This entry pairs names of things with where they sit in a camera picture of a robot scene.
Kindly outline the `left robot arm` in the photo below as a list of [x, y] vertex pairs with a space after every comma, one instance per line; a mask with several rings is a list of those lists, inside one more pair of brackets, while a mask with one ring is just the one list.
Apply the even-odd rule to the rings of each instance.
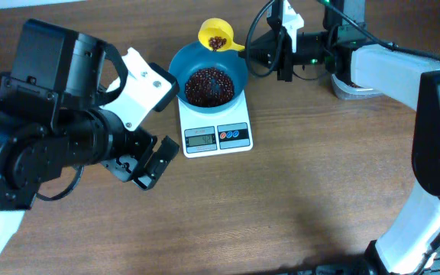
[[36, 19], [24, 23], [13, 67], [0, 73], [0, 254], [43, 183], [72, 167], [58, 194], [101, 164], [122, 182], [154, 187], [177, 155], [141, 127], [180, 90], [175, 76], [134, 49]]

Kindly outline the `red beans in bowl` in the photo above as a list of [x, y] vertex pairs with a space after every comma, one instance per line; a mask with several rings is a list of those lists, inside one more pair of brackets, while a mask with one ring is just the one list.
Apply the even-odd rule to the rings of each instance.
[[235, 86], [223, 70], [209, 67], [194, 72], [187, 79], [184, 92], [189, 104], [211, 108], [230, 102]]

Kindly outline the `white digital kitchen scale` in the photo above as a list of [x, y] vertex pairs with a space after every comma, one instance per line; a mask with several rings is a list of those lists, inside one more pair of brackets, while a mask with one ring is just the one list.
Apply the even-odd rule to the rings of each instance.
[[214, 108], [178, 101], [183, 153], [188, 158], [249, 151], [253, 136], [244, 92]]

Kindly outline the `blue plastic bowl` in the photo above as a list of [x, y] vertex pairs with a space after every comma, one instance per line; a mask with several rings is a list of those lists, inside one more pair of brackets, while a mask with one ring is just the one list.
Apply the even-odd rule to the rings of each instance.
[[178, 81], [178, 100], [205, 114], [231, 107], [248, 83], [248, 68], [236, 51], [210, 51], [199, 42], [176, 53], [169, 73]]

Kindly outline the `clear plastic bean container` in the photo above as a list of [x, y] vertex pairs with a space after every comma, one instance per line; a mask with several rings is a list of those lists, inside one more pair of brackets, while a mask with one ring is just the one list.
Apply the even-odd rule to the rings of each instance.
[[349, 86], [338, 79], [335, 74], [331, 75], [331, 81], [336, 97], [341, 100], [371, 99], [383, 95], [383, 93], [374, 89], [354, 88], [353, 86]]

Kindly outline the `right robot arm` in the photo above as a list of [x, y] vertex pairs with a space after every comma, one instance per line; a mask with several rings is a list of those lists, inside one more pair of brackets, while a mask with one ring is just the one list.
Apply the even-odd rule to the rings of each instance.
[[391, 227], [349, 264], [319, 265], [316, 274], [440, 274], [440, 56], [371, 34], [363, 1], [324, 2], [324, 29], [304, 34], [289, 2], [258, 13], [269, 31], [248, 35], [240, 52], [289, 82], [298, 65], [324, 65], [343, 92], [375, 92], [415, 113], [411, 164], [415, 183]]

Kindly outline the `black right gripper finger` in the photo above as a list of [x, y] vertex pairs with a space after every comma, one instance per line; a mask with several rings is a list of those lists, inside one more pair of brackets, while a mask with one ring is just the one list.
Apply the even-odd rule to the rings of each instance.
[[255, 63], [268, 69], [277, 68], [276, 56], [273, 50], [253, 49], [249, 53], [246, 50], [241, 50], [238, 52], [238, 56], [245, 61], [246, 67]]
[[276, 49], [276, 34], [270, 30], [265, 32], [259, 37], [254, 38], [254, 32], [250, 32], [246, 36], [244, 43], [244, 51], [250, 49], [250, 51], [275, 51]]

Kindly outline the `yellow plastic measuring scoop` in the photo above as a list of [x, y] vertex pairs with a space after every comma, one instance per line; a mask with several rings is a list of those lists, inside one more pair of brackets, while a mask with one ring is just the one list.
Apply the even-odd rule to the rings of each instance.
[[198, 33], [198, 40], [202, 46], [210, 51], [224, 52], [227, 50], [243, 51], [244, 45], [234, 42], [232, 26], [221, 18], [205, 20]]

